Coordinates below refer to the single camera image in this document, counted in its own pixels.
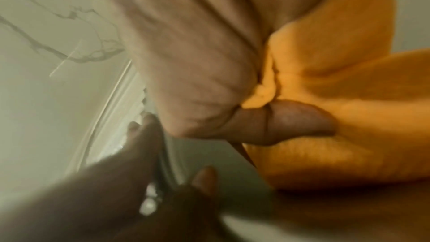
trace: cloth fold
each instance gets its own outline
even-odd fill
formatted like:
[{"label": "cloth fold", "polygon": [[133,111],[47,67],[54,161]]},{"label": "cloth fold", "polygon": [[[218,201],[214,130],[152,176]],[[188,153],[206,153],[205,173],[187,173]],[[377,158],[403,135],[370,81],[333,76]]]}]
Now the cloth fold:
[{"label": "cloth fold", "polygon": [[430,50],[392,55],[396,0],[324,0],[274,33],[261,83],[242,104],[316,105],[331,138],[245,145],[277,189],[319,190],[430,177]]}]

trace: marble surface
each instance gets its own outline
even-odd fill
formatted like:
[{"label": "marble surface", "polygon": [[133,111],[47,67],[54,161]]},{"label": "marble surface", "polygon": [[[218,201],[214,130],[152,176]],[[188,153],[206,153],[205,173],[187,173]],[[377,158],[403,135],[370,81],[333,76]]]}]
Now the marble surface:
[{"label": "marble surface", "polygon": [[0,205],[64,175],[128,61],[105,0],[0,0]]}]

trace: cloth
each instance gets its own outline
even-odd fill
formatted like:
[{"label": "cloth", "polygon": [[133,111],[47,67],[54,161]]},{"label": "cloth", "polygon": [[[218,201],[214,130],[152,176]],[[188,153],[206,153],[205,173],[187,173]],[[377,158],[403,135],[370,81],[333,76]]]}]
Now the cloth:
[{"label": "cloth", "polygon": [[274,33],[261,83],[243,108],[318,106],[329,138],[245,145],[277,189],[319,190],[430,177],[430,50],[391,54],[396,0],[324,0]]}]

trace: orange fabric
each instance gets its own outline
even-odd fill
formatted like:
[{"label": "orange fabric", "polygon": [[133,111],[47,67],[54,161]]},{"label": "orange fabric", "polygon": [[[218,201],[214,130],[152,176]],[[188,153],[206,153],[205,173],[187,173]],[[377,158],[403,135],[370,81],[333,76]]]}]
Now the orange fabric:
[{"label": "orange fabric", "polygon": [[243,103],[294,100],[339,121],[331,138],[246,145],[275,188],[316,190],[430,177],[430,50],[390,55],[395,0],[325,0],[274,33]]}]

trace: hand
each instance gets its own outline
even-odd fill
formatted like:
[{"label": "hand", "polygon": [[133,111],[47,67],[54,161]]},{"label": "hand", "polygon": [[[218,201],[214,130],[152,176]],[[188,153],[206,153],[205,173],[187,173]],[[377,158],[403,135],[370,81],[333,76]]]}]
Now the hand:
[{"label": "hand", "polygon": [[240,104],[258,82],[268,35],[320,0],[111,0],[165,129],[179,137],[274,144],[333,134],[316,107]]},{"label": "hand", "polygon": [[139,214],[163,149],[158,120],[129,126],[118,154],[83,170],[0,220],[0,241],[206,241],[220,234],[216,171],[200,171],[149,217]]}]

